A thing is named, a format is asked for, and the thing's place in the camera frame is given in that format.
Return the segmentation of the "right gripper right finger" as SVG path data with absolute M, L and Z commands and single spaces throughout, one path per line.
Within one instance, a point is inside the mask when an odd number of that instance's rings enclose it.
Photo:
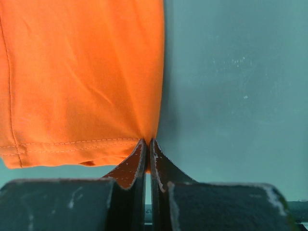
M 285 198 L 267 183 L 200 183 L 149 146 L 155 231 L 296 231 Z

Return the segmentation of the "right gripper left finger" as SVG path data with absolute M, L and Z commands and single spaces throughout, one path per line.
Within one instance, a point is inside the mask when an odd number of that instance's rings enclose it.
M 3 231 L 142 231 L 147 145 L 97 179 L 17 179 L 0 190 Z

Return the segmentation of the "orange t shirt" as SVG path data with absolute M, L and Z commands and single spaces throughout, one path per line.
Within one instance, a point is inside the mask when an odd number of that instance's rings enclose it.
M 3 0 L 0 157 L 10 169 L 117 165 L 157 135 L 161 0 Z

